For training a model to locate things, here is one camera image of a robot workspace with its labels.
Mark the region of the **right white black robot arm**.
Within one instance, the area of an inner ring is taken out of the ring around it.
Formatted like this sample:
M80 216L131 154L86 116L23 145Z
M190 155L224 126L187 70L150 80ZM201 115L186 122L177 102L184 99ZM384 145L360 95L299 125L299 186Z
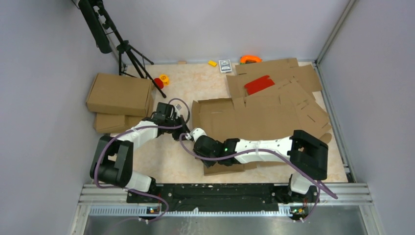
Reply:
M195 156L206 167L257 162L289 164L296 172L290 177L287 196L294 202L301 201L317 181L327 179L328 145L303 130L275 140L234 138L220 142L196 128L190 137L194 141Z

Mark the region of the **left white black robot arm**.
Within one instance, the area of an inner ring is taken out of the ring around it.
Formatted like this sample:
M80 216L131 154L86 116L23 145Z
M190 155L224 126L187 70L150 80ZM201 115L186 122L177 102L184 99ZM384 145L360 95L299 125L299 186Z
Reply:
M163 134L171 134L176 141L183 138L182 134L188 135L187 119L180 114L180 109L180 105L160 102L156 111L137 125L115 137L102 136L90 168L94 182L133 189L144 202L154 201L157 196L157 189L152 186L155 180L133 170L133 155L143 144Z

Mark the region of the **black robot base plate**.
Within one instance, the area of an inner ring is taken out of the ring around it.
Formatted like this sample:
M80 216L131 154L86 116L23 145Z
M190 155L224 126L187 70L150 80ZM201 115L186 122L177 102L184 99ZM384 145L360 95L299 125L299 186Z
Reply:
M279 205L311 204L317 199L317 188L306 194L290 190L288 185L262 184L157 184L151 197L128 193L127 203L153 203L169 212L276 212Z

